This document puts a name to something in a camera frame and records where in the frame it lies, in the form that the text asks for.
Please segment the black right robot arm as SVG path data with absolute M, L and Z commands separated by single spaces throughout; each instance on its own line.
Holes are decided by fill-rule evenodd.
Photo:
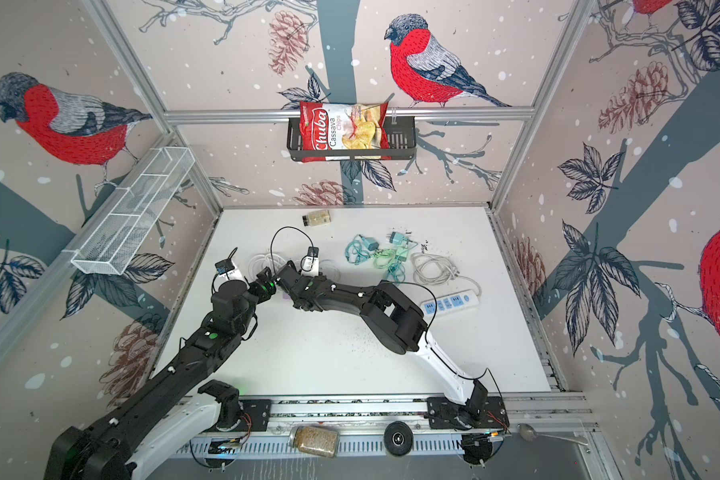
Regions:
M 488 390 L 478 377 L 469 377 L 445 353 L 425 312 L 398 286 L 380 281 L 375 286 L 337 283 L 323 274 L 305 275 L 292 261 L 275 274 L 275 283 L 293 306 L 307 312 L 339 311 L 360 317 L 376 339 L 394 354 L 413 354 L 422 368 L 441 381 L 447 410 L 433 414 L 456 430 L 477 428 Z

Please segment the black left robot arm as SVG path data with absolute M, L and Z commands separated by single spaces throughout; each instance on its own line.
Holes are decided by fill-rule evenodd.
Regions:
M 239 390 L 212 379 L 257 328 L 256 307 L 276 292 L 271 268 L 247 280 L 230 258 L 216 263 L 212 309 L 177 354 L 121 406 L 53 443 L 47 479 L 145 479 L 210 428 L 242 431 L 237 445 L 265 428 L 265 410 L 245 410 Z

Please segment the white blue small device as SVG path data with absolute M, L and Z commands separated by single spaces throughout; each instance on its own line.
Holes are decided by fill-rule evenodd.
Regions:
M 463 290 L 423 301 L 419 307 L 427 318 L 433 318 L 435 315 L 449 315 L 477 308 L 479 305 L 480 298 L 476 291 Z

